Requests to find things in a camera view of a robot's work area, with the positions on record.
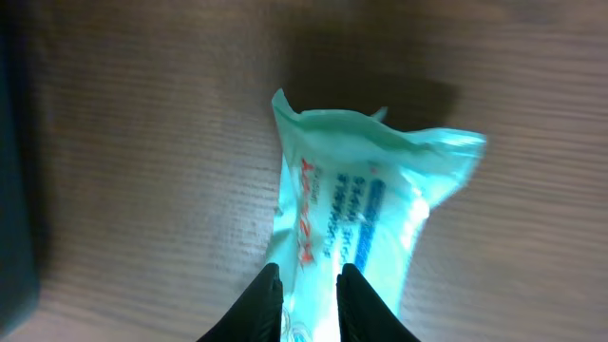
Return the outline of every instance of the teal wrapper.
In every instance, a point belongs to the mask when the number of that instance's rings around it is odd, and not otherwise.
[[[399,132],[349,110],[295,113],[273,98],[283,162],[267,262],[284,286],[283,341],[339,341],[335,280],[353,263],[396,315],[430,210],[466,184],[481,134]]]

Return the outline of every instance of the brown table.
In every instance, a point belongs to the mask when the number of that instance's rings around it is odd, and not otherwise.
[[[488,135],[421,236],[423,341],[608,340],[608,3],[31,1],[50,239],[22,341],[193,341],[264,262],[270,99]]]

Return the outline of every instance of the wooden table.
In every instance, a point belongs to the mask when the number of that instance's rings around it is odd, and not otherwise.
[[[50,232],[22,341],[193,341],[264,262],[270,99],[487,134],[416,248],[423,341],[608,340],[608,3],[33,0]]]

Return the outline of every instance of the plastic bag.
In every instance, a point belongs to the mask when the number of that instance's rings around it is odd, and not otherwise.
[[[335,280],[353,263],[398,315],[409,261],[429,210],[462,187],[483,135],[403,133],[349,110],[295,113],[273,98],[283,146],[267,261],[279,265],[284,341],[338,341]]]

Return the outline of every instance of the blurred background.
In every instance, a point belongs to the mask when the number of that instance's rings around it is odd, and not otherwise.
[[[270,100],[488,136],[435,210],[422,341],[608,340],[608,3],[8,1],[41,293],[25,341],[193,341],[264,263]]]

